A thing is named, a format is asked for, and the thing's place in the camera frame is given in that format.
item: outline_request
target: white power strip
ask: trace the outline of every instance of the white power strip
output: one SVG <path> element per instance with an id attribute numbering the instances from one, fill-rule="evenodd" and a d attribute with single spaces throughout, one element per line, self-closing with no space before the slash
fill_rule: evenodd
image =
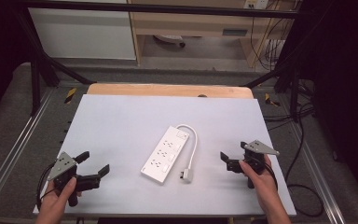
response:
<path id="1" fill-rule="evenodd" d="M 243 8 L 266 9 L 269 0 L 246 0 Z"/>
<path id="2" fill-rule="evenodd" d="M 163 184 L 188 136 L 188 133 L 170 126 L 145 163 L 141 173 Z"/>

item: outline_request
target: power plug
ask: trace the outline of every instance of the power plug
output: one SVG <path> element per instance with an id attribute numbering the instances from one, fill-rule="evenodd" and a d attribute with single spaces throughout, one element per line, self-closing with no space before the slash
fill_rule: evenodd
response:
<path id="1" fill-rule="evenodd" d="M 153 150 L 141 173 L 163 184 L 189 134 L 170 126 Z"/>
<path id="2" fill-rule="evenodd" d="M 180 176 L 185 182 L 191 183 L 193 181 L 193 171 L 190 169 L 185 169 Z"/>
<path id="3" fill-rule="evenodd" d="M 246 0 L 243 8 L 266 9 L 269 0 Z"/>

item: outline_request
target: human hand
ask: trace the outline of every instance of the human hand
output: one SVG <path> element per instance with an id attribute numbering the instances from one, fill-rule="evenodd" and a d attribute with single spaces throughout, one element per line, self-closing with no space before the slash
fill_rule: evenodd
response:
<path id="1" fill-rule="evenodd" d="M 271 166 L 269 157 L 264 155 L 264 158 L 266 164 Z M 268 223 L 291 223 L 286 210 L 284 210 L 277 187 L 275 186 L 275 181 L 271 174 L 267 170 L 264 170 L 258 175 L 245 161 L 240 161 L 240 166 L 244 174 L 251 178 L 255 185 L 258 203 L 264 213 L 266 213 Z"/>
<path id="2" fill-rule="evenodd" d="M 65 210 L 66 202 L 74 192 L 76 187 L 76 178 L 72 177 L 62 192 L 57 195 L 54 189 L 54 182 L 49 181 L 46 192 L 49 192 L 43 198 L 42 206 L 39 215 L 36 219 L 36 224 L 56 224 L 60 223 Z"/>

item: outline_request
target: gray floor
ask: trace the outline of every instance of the gray floor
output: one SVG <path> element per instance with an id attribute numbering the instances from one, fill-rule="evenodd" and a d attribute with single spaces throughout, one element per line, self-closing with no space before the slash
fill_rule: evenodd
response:
<path id="1" fill-rule="evenodd" d="M 77 63 L 73 66 L 84 77 L 102 82 L 228 86 L 245 84 L 266 72 L 260 65 L 256 69 L 245 66 L 246 61 L 239 50 L 239 41 L 235 39 L 189 37 L 185 38 L 185 41 L 186 47 L 180 49 L 177 46 L 159 43 L 152 37 L 147 38 L 141 66 L 131 65 L 129 62 L 123 64 L 114 62 L 108 65 L 104 62 L 92 62 L 86 67 L 84 63 Z M 104 66 L 99 64 L 99 68 L 91 68 L 96 63 L 104 63 Z M 62 85 L 53 90 L 43 117 L 0 191 L 0 222 L 33 222 L 32 211 L 37 180 L 43 169 L 57 156 L 61 146 L 60 141 L 63 141 L 65 137 L 64 130 L 70 127 L 68 121 L 76 112 L 81 94 L 87 91 L 87 86 L 78 85 L 65 75 L 61 77 Z M 274 79 L 269 80 L 261 87 L 254 89 L 255 98 L 259 100 L 265 116 L 285 114 L 281 106 L 265 104 L 265 93 L 269 93 L 273 101 L 280 99 L 271 88 L 274 82 Z M 77 92 L 71 104 L 66 105 L 63 101 L 72 86 L 77 86 Z M 5 161 L 17 137 L 21 134 L 22 128 L 30 118 L 30 87 L 29 67 L 19 67 L 0 103 L 0 165 Z M 300 100 L 302 103 L 308 101 L 306 98 L 300 98 Z M 279 124 L 268 123 L 267 125 L 271 128 Z M 345 163 L 332 160 L 331 149 L 325 140 L 324 130 L 316 118 L 305 118 L 304 128 L 307 142 L 324 171 L 325 179 L 345 220 L 347 223 L 358 223 L 358 185 L 349 168 Z M 282 154 L 279 161 L 285 173 L 296 153 L 295 135 L 288 124 L 271 130 L 269 133 L 274 147 Z M 314 188 L 308 168 L 301 156 L 288 182 Z M 309 192 L 296 189 L 292 197 L 299 208 L 310 213 L 317 211 L 319 204 Z M 297 217 L 292 217 L 292 221 L 294 223 L 329 223 L 329 218 L 325 213 L 321 217 L 306 217 L 299 214 Z M 235 223 L 249 223 L 249 218 L 235 218 Z"/>

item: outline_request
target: white tabletop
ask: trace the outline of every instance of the white tabletop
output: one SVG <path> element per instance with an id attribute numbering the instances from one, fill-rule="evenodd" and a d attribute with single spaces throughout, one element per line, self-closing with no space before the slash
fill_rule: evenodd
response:
<path id="1" fill-rule="evenodd" d="M 192 169 L 194 180 L 179 174 L 187 167 L 194 135 L 190 133 L 164 185 L 141 168 L 168 127 L 187 124 L 199 136 Z M 110 173 L 98 189 L 83 192 L 66 214 L 88 217 L 235 217 L 259 215 L 247 178 L 226 170 L 220 151 L 243 159 L 240 142 L 260 140 L 272 147 L 257 100 L 171 96 L 84 95 L 62 151 L 75 157 L 89 151 L 79 175 L 94 175 L 106 164 Z M 275 156 L 269 156 L 279 194 L 289 216 L 296 214 Z"/>

